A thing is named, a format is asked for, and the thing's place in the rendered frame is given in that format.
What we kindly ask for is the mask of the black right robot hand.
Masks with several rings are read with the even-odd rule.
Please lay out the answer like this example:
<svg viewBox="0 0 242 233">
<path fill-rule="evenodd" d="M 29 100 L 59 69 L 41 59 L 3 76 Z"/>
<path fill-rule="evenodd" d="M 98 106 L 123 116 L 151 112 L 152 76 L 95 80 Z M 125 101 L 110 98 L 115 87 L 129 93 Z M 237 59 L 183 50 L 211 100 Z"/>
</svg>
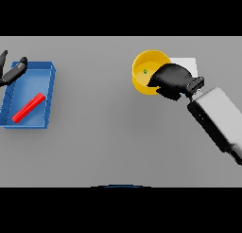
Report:
<svg viewBox="0 0 242 233">
<path fill-rule="evenodd" d="M 203 77 L 194 78 L 183 66 L 166 63 L 151 76 L 147 87 L 156 87 L 158 94 L 177 101 L 182 95 L 192 98 L 204 86 L 204 82 Z"/>
</svg>

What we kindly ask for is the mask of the red beaker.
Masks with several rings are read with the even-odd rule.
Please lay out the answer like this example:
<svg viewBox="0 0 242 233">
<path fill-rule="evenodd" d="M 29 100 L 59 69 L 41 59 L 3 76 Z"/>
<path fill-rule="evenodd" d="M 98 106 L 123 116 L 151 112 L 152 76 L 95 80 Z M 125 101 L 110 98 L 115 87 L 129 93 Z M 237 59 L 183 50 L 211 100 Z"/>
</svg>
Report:
<svg viewBox="0 0 242 233">
<path fill-rule="evenodd" d="M 20 122 L 30 112 L 32 112 L 39 104 L 45 100 L 43 93 L 38 93 L 33 99 L 25 104 L 19 111 L 17 111 L 11 118 L 14 123 Z"/>
</svg>

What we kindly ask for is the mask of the pale square measuring scale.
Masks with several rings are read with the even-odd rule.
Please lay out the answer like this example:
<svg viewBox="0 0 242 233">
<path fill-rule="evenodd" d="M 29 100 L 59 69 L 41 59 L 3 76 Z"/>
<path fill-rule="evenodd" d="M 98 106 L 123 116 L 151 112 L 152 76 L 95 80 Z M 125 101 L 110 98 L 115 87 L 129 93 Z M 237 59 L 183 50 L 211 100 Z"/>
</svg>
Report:
<svg viewBox="0 0 242 233">
<path fill-rule="evenodd" d="M 193 78 L 199 75 L 195 58 L 171 58 L 171 62 L 186 68 Z"/>
</svg>

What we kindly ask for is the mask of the blue tray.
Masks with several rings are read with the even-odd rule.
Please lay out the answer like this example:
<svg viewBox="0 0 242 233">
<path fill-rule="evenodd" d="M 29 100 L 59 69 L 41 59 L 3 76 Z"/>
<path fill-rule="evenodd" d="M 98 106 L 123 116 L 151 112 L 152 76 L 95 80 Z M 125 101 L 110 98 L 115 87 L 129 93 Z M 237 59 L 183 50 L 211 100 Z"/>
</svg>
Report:
<svg viewBox="0 0 242 233">
<path fill-rule="evenodd" d="M 49 123 L 55 73 L 56 69 L 52 62 L 29 62 L 25 74 L 5 88 L 0 106 L 0 127 L 46 129 Z M 11 118 L 38 93 L 42 93 L 45 100 L 15 123 Z"/>
</svg>

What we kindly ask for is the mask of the yellow bowl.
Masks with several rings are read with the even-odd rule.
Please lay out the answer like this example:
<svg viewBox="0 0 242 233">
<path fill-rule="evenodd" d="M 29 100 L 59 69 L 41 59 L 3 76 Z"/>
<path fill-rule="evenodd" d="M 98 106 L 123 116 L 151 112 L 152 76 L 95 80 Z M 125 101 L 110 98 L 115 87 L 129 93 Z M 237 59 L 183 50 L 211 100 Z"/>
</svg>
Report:
<svg viewBox="0 0 242 233">
<path fill-rule="evenodd" d="M 164 64 L 171 63 L 160 50 L 150 49 L 141 52 L 132 63 L 132 83 L 141 94 L 157 95 L 157 87 L 148 87 L 151 76 Z"/>
</svg>

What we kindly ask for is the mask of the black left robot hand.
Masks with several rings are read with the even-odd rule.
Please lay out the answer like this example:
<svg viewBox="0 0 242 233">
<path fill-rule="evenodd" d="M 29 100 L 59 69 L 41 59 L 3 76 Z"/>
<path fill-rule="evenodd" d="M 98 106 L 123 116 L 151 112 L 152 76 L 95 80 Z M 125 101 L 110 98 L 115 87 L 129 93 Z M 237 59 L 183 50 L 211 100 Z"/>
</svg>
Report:
<svg viewBox="0 0 242 233">
<path fill-rule="evenodd" d="M 0 54 L 0 87 L 11 85 L 14 81 L 25 74 L 27 70 L 27 57 L 23 57 L 13 68 L 6 74 L 3 73 L 4 65 L 8 52 L 4 50 Z"/>
</svg>

